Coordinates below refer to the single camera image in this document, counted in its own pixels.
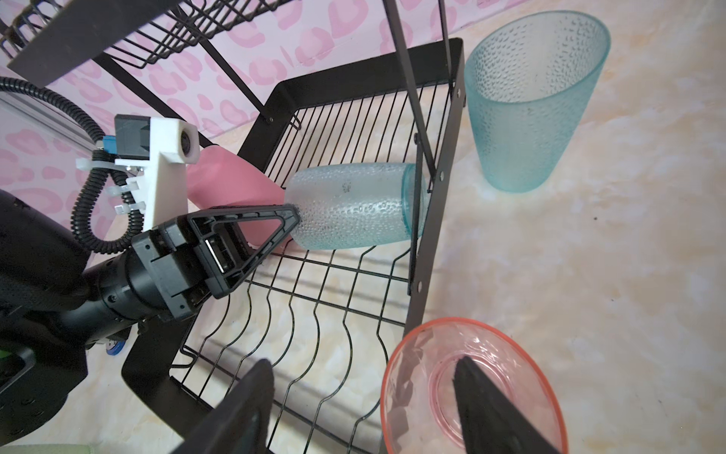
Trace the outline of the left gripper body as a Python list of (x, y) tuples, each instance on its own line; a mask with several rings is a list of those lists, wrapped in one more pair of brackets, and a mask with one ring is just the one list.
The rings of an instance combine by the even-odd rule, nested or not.
[(159, 317), (183, 320), (212, 296), (211, 277), (195, 250), (191, 219), (176, 218), (141, 234), (132, 247), (93, 268), (93, 333), (111, 335)]

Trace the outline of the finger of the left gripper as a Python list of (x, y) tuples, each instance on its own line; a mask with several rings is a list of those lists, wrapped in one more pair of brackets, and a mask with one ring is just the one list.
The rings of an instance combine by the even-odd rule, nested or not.
[[(206, 272), (204, 282), (211, 295), (230, 295), (252, 274), (300, 223), (291, 204), (268, 206), (223, 206), (186, 216), (195, 238), (194, 250)], [(241, 226), (263, 221), (275, 229), (259, 246), (249, 243)]]

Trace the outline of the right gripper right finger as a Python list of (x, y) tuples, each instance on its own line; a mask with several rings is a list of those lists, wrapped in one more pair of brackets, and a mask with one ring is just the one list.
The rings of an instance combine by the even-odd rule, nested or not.
[(457, 361), (453, 385), (466, 452), (558, 452), (472, 358)]

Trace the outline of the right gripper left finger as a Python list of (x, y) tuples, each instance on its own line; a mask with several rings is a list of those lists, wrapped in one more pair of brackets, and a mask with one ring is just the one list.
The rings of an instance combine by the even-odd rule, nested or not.
[(272, 365), (257, 361), (213, 410), (188, 393), (184, 416), (205, 412), (195, 422), (176, 453), (268, 453), (268, 424), (274, 395)]

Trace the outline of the clear pink plastic cup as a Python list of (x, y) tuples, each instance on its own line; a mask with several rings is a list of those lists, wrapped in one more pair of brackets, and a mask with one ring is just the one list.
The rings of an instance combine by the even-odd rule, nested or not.
[(534, 359), (491, 325), (449, 317), (414, 328), (389, 359), (380, 399), (389, 453), (464, 452), (454, 384), (463, 358), (474, 361), (552, 448), (569, 450), (558, 399)]

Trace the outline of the opaque pink plastic cup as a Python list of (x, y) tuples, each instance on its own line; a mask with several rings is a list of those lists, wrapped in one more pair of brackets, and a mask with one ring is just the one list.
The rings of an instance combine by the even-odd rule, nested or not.
[(219, 206), (272, 206), (285, 191), (264, 172), (221, 146), (202, 150), (186, 170), (187, 199), (201, 210)]

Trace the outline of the teal textured cup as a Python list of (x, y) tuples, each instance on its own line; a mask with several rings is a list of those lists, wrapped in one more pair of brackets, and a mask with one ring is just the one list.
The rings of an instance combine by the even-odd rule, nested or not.
[(300, 216), (293, 239), (308, 250), (368, 248), (411, 239), (416, 164), (356, 163), (298, 171), (285, 203)]
[(607, 26), (578, 11), (525, 16), (474, 48), (464, 82), (490, 185), (526, 193), (548, 179), (582, 120), (610, 48)]

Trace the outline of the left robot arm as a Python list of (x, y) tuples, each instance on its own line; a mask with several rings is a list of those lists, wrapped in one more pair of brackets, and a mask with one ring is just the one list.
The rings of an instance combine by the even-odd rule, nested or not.
[(215, 207), (170, 219), (89, 267), (73, 235), (9, 193), (1, 196), (1, 441), (52, 419), (87, 377), (87, 349), (142, 323), (125, 383), (183, 437), (253, 432), (262, 450), (272, 374), (253, 369), (241, 401), (215, 410), (174, 378), (183, 338), (203, 304), (229, 296), (291, 234), (291, 205)]

